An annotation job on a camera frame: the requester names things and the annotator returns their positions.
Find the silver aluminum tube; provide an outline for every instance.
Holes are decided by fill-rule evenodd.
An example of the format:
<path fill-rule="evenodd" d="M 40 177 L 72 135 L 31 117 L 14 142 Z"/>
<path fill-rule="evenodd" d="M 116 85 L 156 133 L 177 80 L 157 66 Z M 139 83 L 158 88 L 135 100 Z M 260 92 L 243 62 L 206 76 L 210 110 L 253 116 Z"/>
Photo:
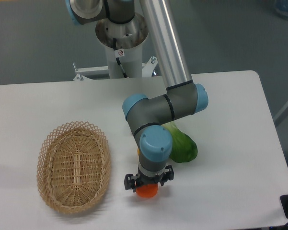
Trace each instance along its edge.
<path fill-rule="evenodd" d="M 168 0 L 140 0 L 166 87 L 192 80 Z"/>

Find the blue joint cap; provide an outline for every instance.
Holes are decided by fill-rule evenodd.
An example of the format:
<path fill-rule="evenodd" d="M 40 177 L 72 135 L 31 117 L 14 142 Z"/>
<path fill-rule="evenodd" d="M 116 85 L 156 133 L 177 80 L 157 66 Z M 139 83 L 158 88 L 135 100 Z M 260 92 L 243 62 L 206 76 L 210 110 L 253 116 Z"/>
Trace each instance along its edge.
<path fill-rule="evenodd" d="M 129 111 L 131 110 L 131 108 L 132 108 L 137 102 L 139 102 L 140 100 L 143 100 L 143 99 L 148 99 L 148 97 L 147 97 L 146 95 L 140 94 L 140 93 L 131 95 L 131 96 L 129 96 L 127 99 L 125 99 L 125 101 L 124 101 L 124 103 L 123 103 L 123 111 L 124 111 L 124 114 L 125 114 L 125 118 L 126 118 L 126 119 L 127 119 L 128 113 L 129 113 Z"/>
<path fill-rule="evenodd" d="M 152 162 L 162 162 L 169 158 L 173 148 L 173 138 L 162 126 L 147 127 L 139 139 L 141 153 Z"/>
<path fill-rule="evenodd" d="M 67 10 L 68 10 L 68 13 L 73 21 L 73 23 L 75 25 L 81 25 L 78 20 L 75 18 L 75 15 L 73 15 L 73 12 L 72 12 L 72 9 L 71 9 L 71 6 L 70 6 L 70 0 L 65 0 L 65 3 L 66 3 L 66 7 L 67 7 Z"/>
<path fill-rule="evenodd" d="M 197 107 L 196 107 L 195 113 L 198 113 L 204 110 L 205 108 L 207 108 L 207 105 L 209 104 L 209 98 L 202 84 L 195 84 L 195 85 L 197 87 L 197 94 L 198 94 Z"/>

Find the black cable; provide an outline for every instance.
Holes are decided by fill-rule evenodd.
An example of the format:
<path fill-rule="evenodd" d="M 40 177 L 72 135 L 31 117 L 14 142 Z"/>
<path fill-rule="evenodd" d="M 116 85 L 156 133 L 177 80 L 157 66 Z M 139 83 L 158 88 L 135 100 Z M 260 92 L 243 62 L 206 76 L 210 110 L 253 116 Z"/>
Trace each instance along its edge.
<path fill-rule="evenodd" d="M 288 223 L 286 223 L 286 224 L 282 227 L 281 230 L 285 230 L 285 229 L 287 228 L 287 226 L 288 226 Z"/>
<path fill-rule="evenodd" d="M 117 50 L 116 42 L 117 42 L 117 39 L 116 39 L 116 38 L 113 38 L 113 50 L 114 50 L 114 51 Z M 128 78 L 128 76 L 127 76 L 127 74 L 126 74 L 126 72 L 125 72 L 125 69 L 124 69 L 123 66 L 121 65 L 121 62 L 120 62 L 120 60 L 119 60 L 119 57 L 118 57 L 118 58 L 116 57 L 116 62 L 117 62 L 117 64 L 120 66 L 121 71 L 123 72 L 124 78 Z"/>

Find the blue object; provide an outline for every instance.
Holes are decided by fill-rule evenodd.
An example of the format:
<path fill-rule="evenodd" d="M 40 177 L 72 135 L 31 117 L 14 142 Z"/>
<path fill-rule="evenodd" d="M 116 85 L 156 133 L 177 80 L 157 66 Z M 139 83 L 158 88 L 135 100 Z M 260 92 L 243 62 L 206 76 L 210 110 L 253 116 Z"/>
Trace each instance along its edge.
<path fill-rule="evenodd" d="M 288 20 L 288 0 L 276 0 L 275 10 L 281 17 Z"/>
<path fill-rule="evenodd" d="M 127 119 L 127 115 L 130 111 L 130 109 L 137 103 L 139 102 L 140 100 L 143 100 L 143 99 L 148 99 L 146 95 L 144 94 L 140 94 L 140 93 L 137 93 L 137 94 L 134 94 L 134 95 L 131 95 L 129 96 L 127 99 L 125 99 L 124 103 L 123 103 L 123 111 L 124 111 L 124 114 L 125 114 L 125 118 Z"/>
<path fill-rule="evenodd" d="M 139 139 L 141 153 L 152 162 L 162 162 L 169 158 L 173 148 L 173 138 L 162 126 L 149 126 Z"/>
<path fill-rule="evenodd" d="M 197 94 L 198 94 L 197 107 L 195 113 L 198 113 L 207 107 L 207 105 L 209 104 L 209 98 L 202 84 L 195 84 L 195 85 L 197 87 Z"/>
<path fill-rule="evenodd" d="M 81 25 L 78 20 L 75 18 L 75 15 L 73 15 L 73 12 L 72 12 L 72 9 L 71 9 L 71 6 L 70 6 L 70 0 L 65 0 L 65 3 L 66 3 L 66 7 L 67 7 L 67 10 L 68 10 L 68 13 L 73 21 L 73 23 L 75 25 Z"/>

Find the metal bolt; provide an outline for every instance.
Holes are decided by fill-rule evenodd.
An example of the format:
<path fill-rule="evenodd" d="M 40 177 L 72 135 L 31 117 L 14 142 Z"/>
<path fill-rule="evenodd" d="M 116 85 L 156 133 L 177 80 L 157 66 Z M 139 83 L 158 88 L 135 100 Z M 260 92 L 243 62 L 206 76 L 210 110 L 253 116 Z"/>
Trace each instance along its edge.
<path fill-rule="evenodd" d="M 152 56 L 152 57 L 151 57 L 151 63 L 154 64 L 154 61 L 155 61 L 155 60 L 156 60 L 156 57 L 155 57 L 155 56 Z"/>
<path fill-rule="evenodd" d="M 76 63 L 75 62 L 73 63 L 73 68 L 75 69 L 75 72 L 78 71 L 78 68 L 76 67 Z"/>

